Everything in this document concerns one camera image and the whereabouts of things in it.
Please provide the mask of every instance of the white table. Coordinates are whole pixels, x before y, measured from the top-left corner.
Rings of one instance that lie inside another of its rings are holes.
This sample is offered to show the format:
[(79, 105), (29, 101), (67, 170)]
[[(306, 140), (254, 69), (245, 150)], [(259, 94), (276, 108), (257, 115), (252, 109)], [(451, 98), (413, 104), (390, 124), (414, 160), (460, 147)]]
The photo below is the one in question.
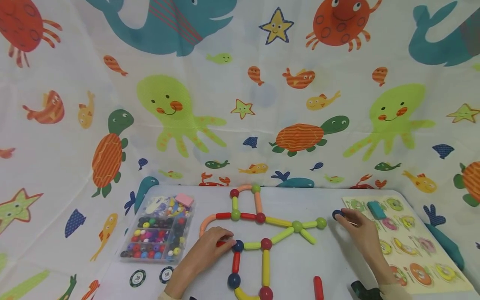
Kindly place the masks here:
[[(234, 187), (197, 186), (155, 186), (149, 194), (193, 195), (196, 201), (195, 215), (187, 238), (186, 250), (195, 244), (201, 222), (214, 213), (230, 212), (229, 192)], [(262, 188), (263, 211), (267, 216), (289, 221), (313, 221), (324, 217), (328, 226), (324, 230), (316, 228), (308, 231), (317, 239), (316, 245), (309, 244), (299, 234), (292, 234), (274, 245), (271, 250), (271, 289), (276, 300), (313, 300), (313, 277), (320, 276), (327, 300), (348, 300), (357, 297), (350, 284), (361, 280), (367, 289), (376, 287), (373, 274), (357, 251), (348, 234), (332, 219), (335, 209), (345, 207), (343, 196), (401, 194), (393, 190), (343, 190), (343, 189), (293, 189)], [(239, 209), (245, 213), (255, 213), (253, 194), (244, 191), (239, 196)], [(235, 233), (235, 239), (243, 242), (260, 241), (276, 235), (282, 228), (269, 224), (232, 220), (214, 221), (211, 226), (222, 226)], [(236, 300), (227, 287), (227, 277), (231, 273), (233, 253), (222, 257), (210, 270), (199, 276), (189, 287), (184, 299), (190, 296), (198, 300)], [(240, 262), (241, 288), (249, 295), (256, 295), (261, 287), (262, 252), (243, 251)], [(121, 263), (115, 257), (101, 281), (95, 299), (143, 299), (153, 300), (164, 289), (159, 274), (165, 265)], [(130, 276), (137, 269), (146, 271), (146, 280), (138, 288), (128, 284)], [(480, 300), (475, 291), (449, 294), (415, 295), (416, 300)]]

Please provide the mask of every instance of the sleeve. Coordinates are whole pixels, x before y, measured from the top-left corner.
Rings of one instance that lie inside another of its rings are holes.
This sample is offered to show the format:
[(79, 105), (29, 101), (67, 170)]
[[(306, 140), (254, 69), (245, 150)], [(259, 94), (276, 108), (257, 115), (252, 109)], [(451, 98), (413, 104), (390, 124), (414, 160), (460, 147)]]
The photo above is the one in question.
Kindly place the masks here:
[(412, 296), (399, 284), (379, 285), (378, 288), (383, 300), (412, 300)]

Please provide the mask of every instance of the cartoon starfish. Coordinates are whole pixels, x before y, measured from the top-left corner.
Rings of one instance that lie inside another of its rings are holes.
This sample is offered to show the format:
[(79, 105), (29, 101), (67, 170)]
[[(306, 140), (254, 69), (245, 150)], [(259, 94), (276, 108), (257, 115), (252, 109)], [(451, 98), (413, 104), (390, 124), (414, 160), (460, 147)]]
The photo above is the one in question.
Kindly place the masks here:
[(160, 151), (166, 151), (168, 141), (173, 138), (177, 142), (179, 153), (183, 157), (188, 157), (187, 147), (183, 141), (185, 135), (200, 151), (208, 153), (208, 148), (197, 137), (197, 131), (203, 132), (218, 145), (227, 146), (207, 127), (223, 126), (227, 121), (210, 116), (194, 116), (190, 94), (177, 79), (166, 75), (145, 77), (137, 84), (137, 97), (145, 109), (162, 122), (163, 131), (156, 141)]
[(241, 100), (237, 99), (235, 102), (235, 109), (232, 110), (231, 114), (240, 114), (240, 120), (243, 120), (246, 114), (254, 115), (255, 113), (252, 111), (252, 103), (243, 103)]
[(350, 157), (366, 145), (372, 144), (363, 155), (363, 160), (366, 161), (381, 140), (384, 140), (385, 155), (388, 155), (392, 151), (397, 135), (400, 135), (405, 147), (415, 148), (412, 131), (435, 126), (432, 120), (409, 120), (412, 113), (423, 102), (424, 96), (425, 86), (422, 84), (400, 85), (384, 92), (370, 108), (372, 133), (353, 144), (343, 153), (343, 156)]
[(480, 110), (471, 109), (467, 103), (464, 103), (462, 104), (462, 106), (460, 106), (459, 109), (456, 110), (456, 112), (448, 114), (447, 117), (455, 117), (452, 123), (457, 123), (458, 121), (461, 121), (463, 119), (469, 120), (472, 123), (476, 123), (475, 115), (478, 113), (480, 113)]
[(293, 26), (292, 21), (287, 21), (283, 18), (283, 13), (279, 7), (275, 10), (270, 19), (270, 22), (258, 26), (260, 29), (268, 32), (267, 42), (265, 45), (275, 41), (278, 37), (285, 43), (288, 43), (287, 30)]
[(26, 223), (30, 222), (30, 210), (28, 207), (42, 195), (36, 194), (29, 197), (25, 188), (22, 188), (10, 201), (0, 204), (0, 234), (15, 219)]

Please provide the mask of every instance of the green starfish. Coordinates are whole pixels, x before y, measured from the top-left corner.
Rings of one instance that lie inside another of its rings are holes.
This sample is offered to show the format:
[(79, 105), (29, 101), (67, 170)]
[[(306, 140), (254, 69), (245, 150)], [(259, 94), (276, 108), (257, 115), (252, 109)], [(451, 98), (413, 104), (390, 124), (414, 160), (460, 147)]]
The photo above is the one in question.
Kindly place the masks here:
[(424, 98), (425, 86), (422, 84), (400, 85), (384, 92), (370, 108), (372, 133), (353, 144), (343, 153), (343, 156), (350, 157), (371, 144), (363, 155), (363, 160), (366, 161), (381, 140), (384, 140), (385, 155), (388, 155), (393, 149), (393, 142), (397, 135), (400, 135), (405, 147), (415, 148), (412, 131), (435, 126), (432, 120), (409, 120)]
[(25, 188), (22, 188), (10, 201), (0, 204), (0, 234), (15, 219), (22, 222), (30, 222), (30, 210), (28, 207), (42, 195), (36, 194), (29, 197)]

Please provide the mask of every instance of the orange striped fish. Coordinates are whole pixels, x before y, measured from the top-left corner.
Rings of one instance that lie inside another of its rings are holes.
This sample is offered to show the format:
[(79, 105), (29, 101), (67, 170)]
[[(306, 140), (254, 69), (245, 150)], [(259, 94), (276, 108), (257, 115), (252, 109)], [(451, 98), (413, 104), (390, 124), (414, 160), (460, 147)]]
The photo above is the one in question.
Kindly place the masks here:
[(59, 94), (55, 91), (50, 91), (47, 94), (43, 94), (43, 110), (35, 111), (23, 105), (23, 109), (28, 111), (27, 119), (35, 119), (40, 124), (55, 124), (60, 122), (65, 115), (65, 109), (63, 107), (63, 101)]
[(290, 69), (287, 68), (287, 72), (282, 74), (287, 79), (287, 84), (293, 88), (303, 89), (306, 88), (315, 79), (314, 71), (300, 70), (297, 75), (292, 76)]
[(378, 67), (372, 73), (373, 81), (380, 84), (380, 86), (385, 84), (385, 77), (387, 76), (388, 69), (386, 67)]
[(253, 82), (258, 83), (258, 86), (261, 86), (265, 82), (260, 80), (260, 69), (257, 66), (251, 66), (248, 68), (248, 77), (253, 80)]
[(92, 281), (92, 283), (88, 286), (90, 288), (90, 290), (82, 297), (82, 300), (87, 300), (90, 296), (92, 296), (96, 289), (100, 286), (98, 280), (94, 280)]
[(121, 69), (118, 61), (113, 58), (113, 56), (105, 55), (103, 57), (103, 62), (109, 67), (112, 71), (120, 73), (122, 76), (127, 76), (127, 72)]

